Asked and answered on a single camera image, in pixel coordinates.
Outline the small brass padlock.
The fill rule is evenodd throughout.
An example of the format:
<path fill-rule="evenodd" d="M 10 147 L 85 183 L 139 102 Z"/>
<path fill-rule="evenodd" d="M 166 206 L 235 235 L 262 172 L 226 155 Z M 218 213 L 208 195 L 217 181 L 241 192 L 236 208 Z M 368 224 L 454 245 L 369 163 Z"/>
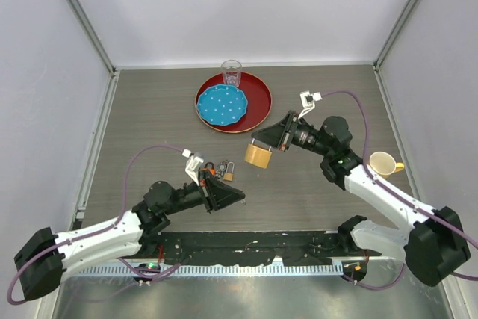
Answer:
<path fill-rule="evenodd" d="M 223 174 L 224 181 L 231 182 L 233 180 L 234 169 L 235 169 L 235 164 L 232 161 L 228 162 L 226 165 L 225 172 Z"/>

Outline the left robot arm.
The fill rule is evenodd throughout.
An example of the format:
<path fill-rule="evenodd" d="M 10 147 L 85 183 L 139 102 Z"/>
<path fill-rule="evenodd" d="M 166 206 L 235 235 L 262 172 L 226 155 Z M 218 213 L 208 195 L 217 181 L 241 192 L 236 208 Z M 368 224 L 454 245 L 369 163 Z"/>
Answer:
<path fill-rule="evenodd" d="M 171 214 L 204 206 L 219 211 L 245 199 L 243 191 L 216 179 L 208 170 L 199 180 L 174 188 L 168 182 L 153 183 L 142 201 L 111 220 L 82 229 L 54 233 L 37 230 L 14 257 L 26 301 L 52 293 L 71 276 L 116 258 L 140 255 L 151 258 L 159 248 L 158 235 Z"/>

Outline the black white keychain charm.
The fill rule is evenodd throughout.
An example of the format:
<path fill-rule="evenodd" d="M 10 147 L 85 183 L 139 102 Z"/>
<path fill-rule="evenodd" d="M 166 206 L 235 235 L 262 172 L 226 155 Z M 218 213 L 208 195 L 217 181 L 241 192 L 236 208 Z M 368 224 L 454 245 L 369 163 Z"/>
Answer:
<path fill-rule="evenodd" d="M 215 176 L 218 179 L 222 179 L 224 177 L 224 175 L 226 174 L 228 164 L 229 162 L 225 160 L 214 165 Z"/>

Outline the orange black padlock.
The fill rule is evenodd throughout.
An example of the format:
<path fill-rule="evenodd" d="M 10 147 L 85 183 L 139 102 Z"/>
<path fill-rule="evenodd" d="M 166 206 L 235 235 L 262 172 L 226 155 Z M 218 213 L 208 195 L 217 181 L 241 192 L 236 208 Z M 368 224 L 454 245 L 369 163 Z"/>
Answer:
<path fill-rule="evenodd" d="M 202 178 L 209 179 L 209 178 L 215 178 L 215 177 L 216 177 L 216 171 L 215 171 L 214 163 L 206 162 L 204 167 L 202 168 Z"/>

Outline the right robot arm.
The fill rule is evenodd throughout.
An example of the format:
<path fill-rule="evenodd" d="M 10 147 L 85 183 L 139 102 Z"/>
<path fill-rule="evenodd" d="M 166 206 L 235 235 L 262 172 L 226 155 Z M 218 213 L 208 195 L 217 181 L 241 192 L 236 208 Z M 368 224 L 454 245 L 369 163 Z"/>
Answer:
<path fill-rule="evenodd" d="M 255 143 L 285 152 L 295 145 L 321 155 L 326 179 L 385 215 L 393 229 L 360 216 L 344 223 L 337 237 L 345 255 L 372 250 L 404 263 L 423 284 L 434 287 L 466 263 L 471 253 L 461 220 L 451 208 L 438 210 L 422 203 L 385 181 L 350 148 L 353 139 L 343 117 L 327 117 L 315 128 L 293 111 L 278 123 L 252 133 L 246 151 L 249 163 L 259 166 Z"/>

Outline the large brass padlock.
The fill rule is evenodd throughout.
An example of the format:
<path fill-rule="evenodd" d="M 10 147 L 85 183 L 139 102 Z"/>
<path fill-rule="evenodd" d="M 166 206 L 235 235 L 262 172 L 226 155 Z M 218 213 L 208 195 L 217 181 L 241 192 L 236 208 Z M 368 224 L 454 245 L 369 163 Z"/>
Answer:
<path fill-rule="evenodd" d="M 270 146 L 260 146 L 252 139 L 247 145 L 244 160 L 253 166 L 261 169 L 267 169 L 272 157 L 272 148 Z"/>

